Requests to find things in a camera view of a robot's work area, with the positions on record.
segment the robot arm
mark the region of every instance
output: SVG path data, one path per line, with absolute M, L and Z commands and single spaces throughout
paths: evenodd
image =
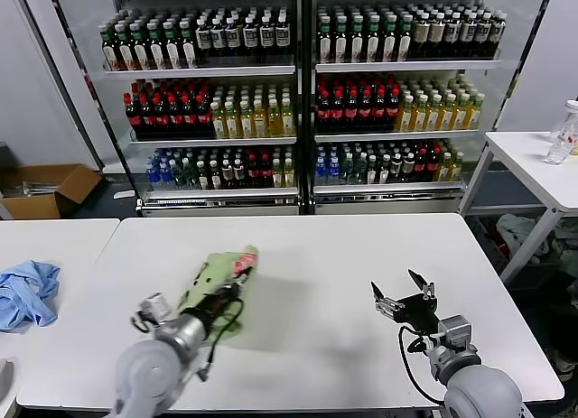
M 428 400 L 443 405 L 452 418 L 533 418 L 522 403 L 516 383 L 503 371 L 481 364 L 478 350 L 471 344 L 471 325 L 461 315 L 439 320 L 434 284 L 409 270 L 421 290 L 399 301 L 387 298 L 371 283 L 376 310 L 397 323 L 408 323 L 399 331 L 399 345 L 407 374 L 415 388 Z M 403 343 L 403 332 L 417 336 L 410 353 L 425 353 L 432 376 L 445 385 L 443 401 L 428 395 L 415 381 Z

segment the white table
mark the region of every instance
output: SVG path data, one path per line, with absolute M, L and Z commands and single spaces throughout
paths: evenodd
M 561 165 L 544 161 L 552 146 L 547 132 L 488 132 L 488 142 L 473 173 L 458 211 L 462 216 L 480 188 L 494 156 L 545 205 L 546 211 L 514 254 L 500 278 L 511 283 L 526 265 L 561 217 L 578 216 L 578 157 L 569 156 Z
M 44 221 L 0 221 L 0 271 L 26 260 L 57 265 L 60 287 L 53 299 L 59 317 L 66 301 L 78 290 L 120 221 L 79 219 Z M 17 332 L 0 332 L 0 358 L 14 366 L 14 381 L 8 395 L 0 399 L 0 418 L 12 416 L 16 393 L 33 358 L 50 359 L 52 350 L 43 341 L 60 320 L 45 327 L 27 323 Z
M 463 314 L 483 361 L 509 373 L 525 401 L 564 390 L 516 306 L 457 214 L 124 220 L 70 299 L 18 393 L 29 407 L 106 410 L 118 356 L 149 338 L 129 317 L 146 296 L 175 304 L 211 252 L 259 248 L 244 329 L 219 345 L 209 381 L 196 377 L 173 410 L 328 411 L 431 407 L 412 387 L 399 326 L 375 311 L 369 282 L 402 298 L 407 268 L 436 283 L 438 315 Z M 422 355 L 419 383 L 444 388 Z

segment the yellow bottle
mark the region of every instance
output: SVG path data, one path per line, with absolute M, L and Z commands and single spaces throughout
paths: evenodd
M 437 121 L 440 116 L 442 105 L 442 96 L 441 95 L 433 95 L 432 96 L 432 105 L 430 105 L 425 113 L 425 120 L 424 120 L 424 130 L 425 131 L 436 131 Z
M 241 130 L 238 125 L 238 117 L 233 103 L 228 101 L 225 102 L 225 114 L 227 121 L 228 137 L 229 138 L 241 138 Z
M 295 123 L 293 120 L 293 111 L 291 110 L 291 100 L 283 98 L 283 136 L 295 136 Z
M 424 130 L 425 108 L 427 106 L 427 96 L 420 95 L 417 107 L 412 111 L 412 118 L 409 121 L 409 132 L 422 132 Z
M 438 131 L 449 131 L 450 123 L 453 120 L 453 115 L 455 114 L 455 95 L 453 93 L 448 94 L 445 99 L 445 104 L 443 104 L 440 115 L 437 117 L 437 130 Z
M 470 95 L 462 93 L 460 96 L 460 104 L 455 108 L 456 112 L 453 114 L 453 119 L 450 122 L 450 129 L 454 131 L 464 129 L 463 123 L 468 112 L 468 102 L 470 102 Z
M 283 136 L 283 119 L 279 114 L 277 99 L 269 100 L 269 136 Z
M 463 122 L 464 129 L 478 129 L 480 122 L 481 106 L 483 105 L 486 95 L 478 93 L 473 100 L 473 104 L 468 108 L 466 118 Z
M 219 107 L 219 102 L 211 102 L 210 109 L 213 114 L 213 127 L 215 128 L 215 135 L 218 139 L 228 138 L 228 130 L 223 123 L 223 116 Z
M 404 98 L 404 109 L 397 115 L 396 132 L 409 132 L 409 122 L 412 118 L 412 104 L 414 97 L 407 95 Z
M 251 118 L 251 111 L 249 110 L 249 103 L 246 100 L 241 100 L 241 134 L 243 138 L 253 138 L 253 119 Z
M 263 112 L 263 103 L 261 99 L 255 99 L 253 102 L 254 114 L 253 122 L 255 122 L 255 133 L 257 138 L 265 138 L 267 136 L 267 119 Z

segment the bottle label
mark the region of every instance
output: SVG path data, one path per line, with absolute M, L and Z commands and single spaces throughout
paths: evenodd
M 172 68 L 180 69 L 181 61 L 179 59 L 179 50 L 177 49 L 177 45 L 174 43 L 168 43 L 166 45 L 166 50 L 169 53 L 169 59 L 171 60 Z
M 361 48 L 363 46 L 363 39 L 354 37 L 351 43 L 351 62 L 359 63 L 361 61 Z
M 197 44 L 202 50 L 210 50 L 210 32 L 208 30 L 197 30 Z
M 118 70 L 118 61 L 117 56 L 115 55 L 115 50 L 109 46 L 105 46 L 102 48 L 102 51 L 105 53 L 110 70 Z
M 227 40 L 225 39 L 225 30 L 222 28 L 213 28 L 210 31 L 210 38 L 213 42 L 213 48 L 216 50 L 222 50 L 227 46 Z
M 335 62 L 344 63 L 345 62 L 345 48 L 347 46 L 347 40 L 344 37 L 340 37 L 335 43 Z
M 370 37 L 368 41 L 368 63 L 376 60 L 378 55 L 378 38 Z
M 443 30 L 445 29 L 445 24 L 443 23 L 433 23 L 430 27 L 430 35 L 427 38 L 429 42 L 439 43 L 443 39 Z
M 164 58 L 163 58 L 163 50 L 161 49 L 161 45 L 153 44 L 151 45 L 151 52 L 153 53 L 154 62 L 156 63 L 157 69 L 164 69 Z
M 195 48 L 192 43 L 184 43 L 182 46 L 184 50 L 184 57 L 187 60 L 187 67 L 189 69 L 194 69 L 197 67 L 197 58 L 195 56 Z
M 275 31 L 273 27 L 261 28 L 261 45 L 263 48 L 275 46 Z
M 238 30 L 237 29 L 233 29 L 233 30 L 225 30 L 225 33 L 227 34 L 227 46 L 229 48 L 238 48 L 241 46 L 241 38 L 238 37 Z
M 391 61 L 394 57 L 394 46 L 396 45 L 396 38 L 395 37 L 386 37 L 386 41 L 383 45 L 383 60 L 382 61 Z
M 463 120 L 466 118 L 465 111 L 458 111 L 458 115 L 455 117 L 455 122 L 453 122 L 454 129 L 463 129 Z
M 291 34 L 289 33 L 289 27 L 276 27 L 275 34 L 277 36 L 278 47 L 286 48 L 291 44 Z
M 293 134 L 293 118 L 291 116 L 283 117 L 283 135 L 291 136 Z
M 220 120 L 213 120 L 213 127 L 215 128 L 215 134 L 218 139 L 225 138 L 225 127 L 223 126 L 223 122 Z
M 256 28 L 244 28 L 243 37 L 245 38 L 245 46 L 248 48 L 256 48 L 259 45 Z
M 241 125 L 243 126 L 243 137 L 244 138 L 251 138 L 253 136 L 251 130 L 251 119 L 244 118 L 241 120 Z
M 148 57 L 146 57 L 146 51 L 143 45 L 135 45 L 135 54 L 143 70 L 151 69 L 151 65 L 148 62 Z
M 397 61 L 407 60 L 407 50 L 409 50 L 409 42 L 411 39 L 409 36 L 403 36 L 399 41 L 399 51 L 397 53 Z
M 120 47 L 120 53 L 123 56 L 123 60 L 125 61 L 126 68 L 128 70 L 135 70 L 135 62 L 133 61 L 133 55 L 130 53 L 130 48 L 126 45 L 122 45 Z
M 213 188 L 216 190 L 220 189 L 220 177 L 219 176 L 212 176 L 211 179 L 213 180 Z
M 389 175 L 388 170 L 382 170 L 381 171 L 381 173 L 379 174 L 379 184 L 380 185 L 383 185 L 384 183 L 386 183 L 388 175 Z
M 331 47 L 331 40 L 323 38 L 319 45 L 320 63 L 329 63 L 329 50 Z
M 425 125 L 426 130 L 428 131 L 435 130 L 435 122 L 437 122 L 438 114 L 439 113 L 437 111 L 430 112 L 430 115 L 427 117 L 427 124 Z
M 237 122 L 234 118 L 227 120 L 227 129 L 229 138 L 238 138 Z
M 376 181 L 376 172 L 375 170 L 368 171 L 368 185 L 372 185 Z
M 202 190 L 206 190 L 209 187 L 209 181 L 204 176 L 200 176 L 199 183 Z
M 257 137 L 265 138 L 265 121 L 263 120 L 263 118 L 255 119 L 255 129 Z

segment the cable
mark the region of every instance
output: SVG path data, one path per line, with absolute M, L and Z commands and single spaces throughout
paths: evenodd
M 401 352 L 401 358 L 404 361 L 404 367 L 406 367 L 406 373 L 409 376 L 409 380 L 412 381 L 412 384 L 414 384 L 415 389 L 419 392 L 419 394 L 423 395 L 426 399 L 428 399 L 430 402 L 438 404 L 440 406 L 443 406 L 443 401 L 441 400 L 436 400 L 435 398 L 431 397 L 429 394 L 427 394 L 420 385 L 417 384 L 417 382 L 415 381 L 414 375 L 412 374 L 412 370 L 409 367 L 409 364 L 407 363 L 407 357 L 406 357 L 406 351 L 404 350 L 404 330 L 411 332 L 414 335 L 418 335 L 419 334 L 417 332 L 415 332 L 414 330 L 410 330 L 407 326 L 402 326 L 399 329 L 399 332 L 397 333 L 397 339 L 399 340 L 399 351 Z

